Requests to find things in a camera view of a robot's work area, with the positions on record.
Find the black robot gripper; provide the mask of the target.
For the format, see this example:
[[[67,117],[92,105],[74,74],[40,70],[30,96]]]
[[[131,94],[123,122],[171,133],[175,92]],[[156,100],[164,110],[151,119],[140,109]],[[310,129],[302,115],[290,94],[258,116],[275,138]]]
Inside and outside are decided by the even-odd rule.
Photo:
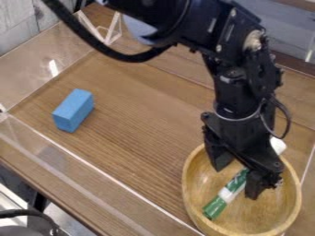
[[[258,200],[262,192],[277,189],[283,183],[285,164],[271,152],[250,157],[244,152],[274,134],[277,106],[265,102],[246,117],[214,104],[214,111],[200,114],[203,122],[204,148],[212,167],[222,171],[236,159],[248,168],[244,196]]]

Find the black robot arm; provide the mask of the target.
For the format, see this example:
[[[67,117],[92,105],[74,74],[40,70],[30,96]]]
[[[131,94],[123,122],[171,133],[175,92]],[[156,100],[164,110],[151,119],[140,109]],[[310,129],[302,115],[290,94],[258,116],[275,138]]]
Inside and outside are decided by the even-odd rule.
[[[261,19],[234,0],[103,0],[136,38],[152,47],[182,44],[199,52],[212,76],[212,110],[200,114],[204,148],[222,171],[248,168],[244,195],[255,200],[282,181],[285,164],[271,146],[282,70]]]

